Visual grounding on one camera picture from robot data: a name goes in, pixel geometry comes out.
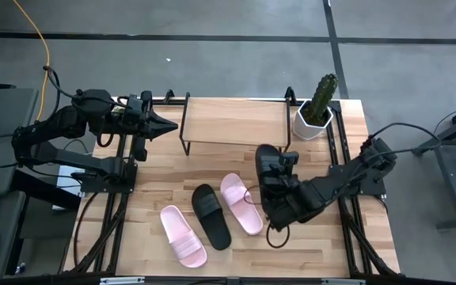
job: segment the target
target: cactus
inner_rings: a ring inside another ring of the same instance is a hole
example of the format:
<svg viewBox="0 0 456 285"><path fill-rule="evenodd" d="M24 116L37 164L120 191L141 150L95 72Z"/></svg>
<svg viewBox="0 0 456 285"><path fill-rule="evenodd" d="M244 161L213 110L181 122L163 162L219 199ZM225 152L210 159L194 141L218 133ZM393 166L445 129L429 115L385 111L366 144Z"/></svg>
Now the cactus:
<svg viewBox="0 0 456 285"><path fill-rule="evenodd" d="M337 81L335 74L327 74L317 84L313 99L302 109L302 116L306 123L318 127L325 125L325 111L336 92Z"/></svg>

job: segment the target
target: wooden tabletop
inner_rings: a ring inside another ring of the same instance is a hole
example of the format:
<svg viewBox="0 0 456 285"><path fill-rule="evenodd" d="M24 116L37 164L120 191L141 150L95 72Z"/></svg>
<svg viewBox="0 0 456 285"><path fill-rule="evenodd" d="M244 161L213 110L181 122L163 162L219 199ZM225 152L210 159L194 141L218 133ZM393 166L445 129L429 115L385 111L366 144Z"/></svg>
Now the wooden tabletop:
<svg viewBox="0 0 456 285"><path fill-rule="evenodd" d="M186 142L286 146L286 116L285 102L189 98L182 137Z"/></svg>
<svg viewBox="0 0 456 285"><path fill-rule="evenodd" d="M351 156L367 137L362 104L357 100L340 101ZM291 109L293 117L297 108ZM168 120L181 122L182 106L154 106L155 112ZM340 145L336 122L333 121L337 146ZM179 131L163 135L146 146L147 161L139 162L135 191L130 195L120 246L117 275L122 276L260 276L260 277L347 277L348 265L337 203L305 224L290 225L291 237L281 249L272 249L265 240L265 230L249 236L224 204L219 195L221 179L228 173L238 174L246 186L257 184L254 151L256 146L222 145L194 142L189 157L185 156ZM96 147L99 158L115 156L117 141L107 148ZM326 134L309 142L292 135L289 151L300 153L294 172L305 180L324 176L331 164ZM340 163L342 153L337 148ZM195 217L191 196L203 183L213 187L223 206L226 223L232 235L228 249L212 248ZM259 202L256 189L255 202ZM82 200L81 209L86 203ZM100 194L91 204L82 221L78 249L82 258L96 241L103 220L107 196ZM384 207L373 197L360 196L366 236L381 258L399 271L392 234ZM161 224L159 213L167 205L176 205L204 244L208 261L202 268L182 266L173 255ZM264 213L256 206L260 215ZM270 239L280 244L285 233L271 231ZM357 264L362 270L359 247L353 236ZM112 239L108 241L104 267L108 263ZM73 267L73 246L67 254L65 270Z"/></svg>

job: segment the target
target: potted plant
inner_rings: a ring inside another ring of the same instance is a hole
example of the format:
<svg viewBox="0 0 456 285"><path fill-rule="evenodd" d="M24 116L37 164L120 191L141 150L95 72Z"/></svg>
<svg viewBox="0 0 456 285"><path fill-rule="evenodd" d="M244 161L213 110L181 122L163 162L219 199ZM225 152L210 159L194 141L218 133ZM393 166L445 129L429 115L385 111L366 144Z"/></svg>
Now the potted plant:
<svg viewBox="0 0 456 285"><path fill-rule="evenodd" d="M332 111L328 103L337 88L337 76L325 75L317 85L312 100L302 103L294 115L293 133L303 140L310 140L326 129L332 120Z"/></svg>

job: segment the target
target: yellow cable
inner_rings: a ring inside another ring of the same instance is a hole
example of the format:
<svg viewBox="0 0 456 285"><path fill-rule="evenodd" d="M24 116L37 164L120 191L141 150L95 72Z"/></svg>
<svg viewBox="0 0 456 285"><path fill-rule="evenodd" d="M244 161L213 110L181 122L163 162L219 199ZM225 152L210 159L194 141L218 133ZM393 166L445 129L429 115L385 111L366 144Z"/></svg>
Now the yellow cable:
<svg viewBox="0 0 456 285"><path fill-rule="evenodd" d="M35 23L31 20L31 18L28 16L28 14L27 14L27 13L24 11L24 9L22 9L22 7L19 5L19 3L17 2L17 0L13 0L13 3L15 3L15 5L17 5L17 7L18 7L19 10L24 14L24 16L25 16L26 18L28 18L29 23L31 23L31 25L35 28L36 32L38 33L38 36L40 36L41 41L44 43L45 51L47 52L47 64L46 64L45 66L46 66L46 67L49 67L49 66L50 66L50 63L51 63L51 56L50 56L50 54L49 54L49 52L48 52L48 46L47 46L47 43L45 42L44 37L41 35L40 30L36 27ZM36 120L40 120L41 113L42 113L42 111L44 110L45 88L47 87L47 74L48 74L48 72L45 71L44 83L43 83L43 85L41 86L41 104L40 104L40 111L38 112L38 116L36 117Z"/></svg>

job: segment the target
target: wooden table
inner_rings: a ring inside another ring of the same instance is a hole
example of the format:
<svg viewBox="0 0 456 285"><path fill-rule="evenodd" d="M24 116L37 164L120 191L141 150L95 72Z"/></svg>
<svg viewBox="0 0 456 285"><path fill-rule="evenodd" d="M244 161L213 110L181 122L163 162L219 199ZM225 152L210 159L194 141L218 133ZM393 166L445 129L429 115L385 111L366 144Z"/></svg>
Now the wooden table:
<svg viewBox="0 0 456 285"><path fill-rule="evenodd" d="M361 101L340 101L344 126L351 156L359 153L359 147L367 137L367 126ZM291 109L293 116L297 108ZM180 123L182 106L154 106L155 112L168 120ZM336 122L332 122L336 145L340 145ZM286 246L272 249L265 241L265 230L257 236L245 234L236 219L221 202L226 223L232 235L228 249L213 249L192 210L193 190L210 184L219 200L219 184L228 173L240 175L246 186L257 184L254 151L256 146L222 145L197 142L192 145L187 157L178 138L179 131L163 135L146 148L147 161L139 162L139 174L135 191L130 195L120 246L117 275L119 276L259 276L259 277L347 277L348 266L344 240L340 227L337 203L305 224L290 225L291 237ZM324 176L331 164L326 134L303 142L292 136L289 151L300 153L294 171L305 180ZM94 155L102 158L116 155L117 141L110 147L96 147ZM342 153L337 156L343 163ZM255 202L259 195L253 192ZM78 249L83 257L97 239L107 196L100 194L91 204L82 221ZM86 203L82 201L81 209ZM373 197L360 196L360 206L366 236L381 258L395 271L399 271L392 234L384 207ZM189 225L205 245L208 261L202 268L182 266L173 255L163 230L159 213L167 205L176 205L184 213ZM256 207L264 217L261 207ZM271 231L274 244L280 244L285 233ZM359 247L356 239L354 249L357 264L362 270ZM104 268L108 262L112 240L108 242ZM65 270L73 267L73 250L70 245Z"/></svg>

